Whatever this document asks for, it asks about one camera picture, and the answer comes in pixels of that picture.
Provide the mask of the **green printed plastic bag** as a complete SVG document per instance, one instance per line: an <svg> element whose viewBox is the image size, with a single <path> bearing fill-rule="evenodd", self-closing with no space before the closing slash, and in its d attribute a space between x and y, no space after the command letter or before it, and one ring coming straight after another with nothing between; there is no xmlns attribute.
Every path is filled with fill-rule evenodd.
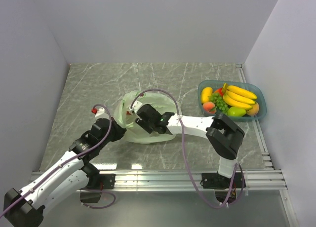
<svg viewBox="0 0 316 227"><path fill-rule="evenodd" d="M135 122L137 115L131 113L130 106L135 106L136 103L133 100L136 99L143 106L154 108L159 114L165 112L177 114L182 112L180 104L175 103L170 97L161 93L146 92L143 96L137 97L138 94L140 94L139 91L125 94L112 115L116 123L126 129L123 140L136 144L153 144L173 140L176 137L175 135L145 131Z"/></svg>

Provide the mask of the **green grape bunch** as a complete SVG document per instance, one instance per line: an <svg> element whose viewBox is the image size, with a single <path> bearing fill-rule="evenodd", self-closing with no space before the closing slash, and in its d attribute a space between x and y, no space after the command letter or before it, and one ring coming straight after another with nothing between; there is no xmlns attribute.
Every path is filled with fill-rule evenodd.
<svg viewBox="0 0 316 227"><path fill-rule="evenodd" d="M210 101L214 103L216 110L219 112L222 112L224 114L227 114L229 106L228 104L224 101L223 96L219 92L213 93L209 97Z"/></svg>

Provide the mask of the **green fruit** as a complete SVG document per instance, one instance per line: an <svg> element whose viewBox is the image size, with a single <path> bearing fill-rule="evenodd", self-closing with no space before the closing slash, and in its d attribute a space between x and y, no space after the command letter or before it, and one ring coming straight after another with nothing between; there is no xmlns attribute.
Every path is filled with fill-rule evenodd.
<svg viewBox="0 0 316 227"><path fill-rule="evenodd" d="M230 107L227 111L228 116L242 117L246 114L246 110L239 107Z"/></svg>

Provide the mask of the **yellow bananas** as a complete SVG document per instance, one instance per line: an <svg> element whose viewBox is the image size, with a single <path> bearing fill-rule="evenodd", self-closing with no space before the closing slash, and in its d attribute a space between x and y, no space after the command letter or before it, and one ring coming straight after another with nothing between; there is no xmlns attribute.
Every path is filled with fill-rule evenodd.
<svg viewBox="0 0 316 227"><path fill-rule="evenodd" d="M239 107L248 111L256 103L257 96L241 87L224 83L222 91L224 101L231 107Z"/></svg>

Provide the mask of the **orange fruit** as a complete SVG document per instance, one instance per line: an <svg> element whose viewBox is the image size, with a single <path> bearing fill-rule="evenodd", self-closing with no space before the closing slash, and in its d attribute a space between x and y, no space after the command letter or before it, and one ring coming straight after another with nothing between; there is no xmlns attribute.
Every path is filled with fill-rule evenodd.
<svg viewBox="0 0 316 227"><path fill-rule="evenodd" d="M255 103L255 104L252 106L252 108L249 109L249 110L246 112L246 114L249 115L249 116L255 116L255 115L258 113L259 109L260 109L259 104L258 104L258 103Z"/></svg>

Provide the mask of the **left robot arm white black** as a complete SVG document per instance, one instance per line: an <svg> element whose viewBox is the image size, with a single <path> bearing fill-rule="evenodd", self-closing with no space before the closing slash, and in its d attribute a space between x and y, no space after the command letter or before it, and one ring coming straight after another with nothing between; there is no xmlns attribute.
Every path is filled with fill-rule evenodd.
<svg viewBox="0 0 316 227"><path fill-rule="evenodd" d="M113 189L115 175L101 174L90 161L105 145L122 139L125 133L126 129L113 118L98 119L41 176L19 190L10 189L4 196L1 216L14 227L38 227L45 211L72 192Z"/></svg>

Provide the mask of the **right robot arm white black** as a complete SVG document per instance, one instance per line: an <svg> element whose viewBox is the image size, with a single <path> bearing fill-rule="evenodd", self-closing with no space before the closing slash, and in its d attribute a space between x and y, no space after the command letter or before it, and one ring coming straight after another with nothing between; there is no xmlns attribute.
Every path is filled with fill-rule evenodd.
<svg viewBox="0 0 316 227"><path fill-rule="evenodd" d="M220 113L209 117L183 116L177 113L160 114L149 104L135 103L130 111L135 122L147 133L191 135L207 139L220 156L217 181L229 187L235 181L237 154L245 132L228 116Z"/></svg>

